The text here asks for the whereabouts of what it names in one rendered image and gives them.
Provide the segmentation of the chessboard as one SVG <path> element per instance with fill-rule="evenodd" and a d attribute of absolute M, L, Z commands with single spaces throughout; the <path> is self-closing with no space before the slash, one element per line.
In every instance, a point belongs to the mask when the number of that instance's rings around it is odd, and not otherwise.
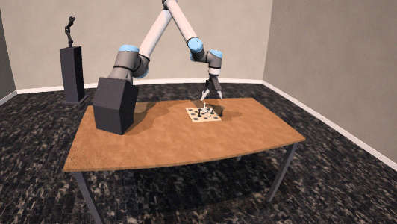
<path fill-rule="evenodd" d="M 201 117 L 198 117 L 199 109 L 201 109 L 201 111 L 200 111 L 200 116 Z M 219 116 L 216 114 L 215 111 L 213 111 L 213 114 L 211 114 L 211 112 L 210 112 L 210 116 L 207 116 L 208 115 L 208 111 L 210 111 L 210 108 L 207 108 L 207 112 L 204 112 L 203 108 L 186 108 L 186 111 L 189 114 L 190 119 L 193 122 L 207 122 L 207 121 L 219 121 L 219 120 L 221 120 L 219 118 Z"/>

